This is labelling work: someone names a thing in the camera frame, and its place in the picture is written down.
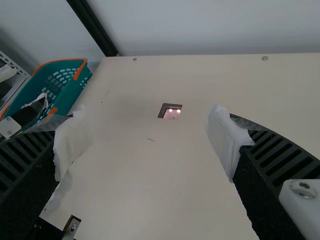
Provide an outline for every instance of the black plastic grille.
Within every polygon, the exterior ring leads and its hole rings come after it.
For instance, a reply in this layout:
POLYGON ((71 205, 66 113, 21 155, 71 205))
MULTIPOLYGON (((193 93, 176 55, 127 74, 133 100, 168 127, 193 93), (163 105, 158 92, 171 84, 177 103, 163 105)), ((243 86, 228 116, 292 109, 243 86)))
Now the black plastic grille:
POLYGON ((277 197, 288 179, 320 179, 320 161, 306 150, 257 123, 232 114, 230 117, 240 127, 249 129, 255 145, 243 146, 241 151, 277 197))
POLYGON ((53 142, 49 131, 22 133, 0 143, 0 204, 53 142))

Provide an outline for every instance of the clear plastic sheet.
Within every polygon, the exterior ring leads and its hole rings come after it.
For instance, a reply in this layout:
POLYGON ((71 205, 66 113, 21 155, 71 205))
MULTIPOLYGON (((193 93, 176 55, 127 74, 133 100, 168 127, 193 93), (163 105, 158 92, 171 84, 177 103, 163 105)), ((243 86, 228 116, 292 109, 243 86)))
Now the clear plastic sheet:
POLYGON ((61 116, 56 114, 50 114, 46 118, 37 122, 35 125, 29 127, 23 133, 39 133, 55 131, 61 124, 63 124, 69 118, 72 118, 72 114, 68 116, 61 116))

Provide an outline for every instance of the orange handle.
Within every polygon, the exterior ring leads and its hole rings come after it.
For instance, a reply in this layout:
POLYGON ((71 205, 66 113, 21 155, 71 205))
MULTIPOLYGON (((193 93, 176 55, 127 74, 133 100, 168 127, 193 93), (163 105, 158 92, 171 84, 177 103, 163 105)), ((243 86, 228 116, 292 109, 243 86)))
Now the orange handle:
POLYGON ((43 68, 45 65, 47 64, 51 64, 51 63, 55 63, 55 62, 61 62, 61 61, 72 61, 72 60, 82 60, 83 63, 81 64, 81 66, 79 67, 79 69, 75 72, 74 76, 73 76, 73 80, 77 81, 82 69, 85 67, 88 59, 86 58, 67 58, 67 59, 59 59, 59 60, 54 60, 54 61, 48 61, 44 64, 42 64, 41 66, 39 66, 32 74, 32 77, 41 69, 43 68))
POLYGON ((8 104, 7 107, 5 107, 5 109, 3 110, 3 112, 1 113, 1 116, 0 116, 0 121, 2 120, 2 118, 4 117, 4 115, 6 114, 6 112, 8 111, 9 107, 10 107, 11 103, 8 104))
POLYGON ((48 116, 44 120, 45 123, 49 122, 49 120, 53 117, 53 115, 58 111, 58 108, 55 106, 54 108, 51 109, 49 112, 48 116))

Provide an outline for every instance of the metal bracket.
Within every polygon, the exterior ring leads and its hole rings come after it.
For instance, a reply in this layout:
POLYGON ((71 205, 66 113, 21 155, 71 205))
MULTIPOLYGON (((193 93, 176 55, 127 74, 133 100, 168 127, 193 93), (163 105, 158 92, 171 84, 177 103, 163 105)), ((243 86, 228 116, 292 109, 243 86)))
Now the metal bracket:
POLYGON ((80 223, 81 219, 71 215, 68 222, 64 226, 64 235, 62 240, 74 240, 74 236, 79 228, 80 223))
POLYGON ((20 129, 21 125, 10 116, 0 121, 0 134, 6 139, 11 138, 20 129))

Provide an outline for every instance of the metal shelf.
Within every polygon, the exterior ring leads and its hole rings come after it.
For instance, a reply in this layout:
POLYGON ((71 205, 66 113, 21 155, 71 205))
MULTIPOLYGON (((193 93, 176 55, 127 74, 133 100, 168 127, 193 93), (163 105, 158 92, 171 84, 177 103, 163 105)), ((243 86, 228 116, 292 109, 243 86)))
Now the metal shelf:
POLYGON ((2 98, 4 100, 4 104, 0 107, 0 114, 2 111, 13 101, 18 92, 22 89, 22 87, 28 82, 31 78, 31 75, 27 73, 22 67, 16 64, 10 57, 4 54, 0 50, 0 59, 4 61, 11 67, 15 67, 17 69, 17 74, 12 76, 10 79, 6 80, 7 83, 11 85, 10 91, 2 98))

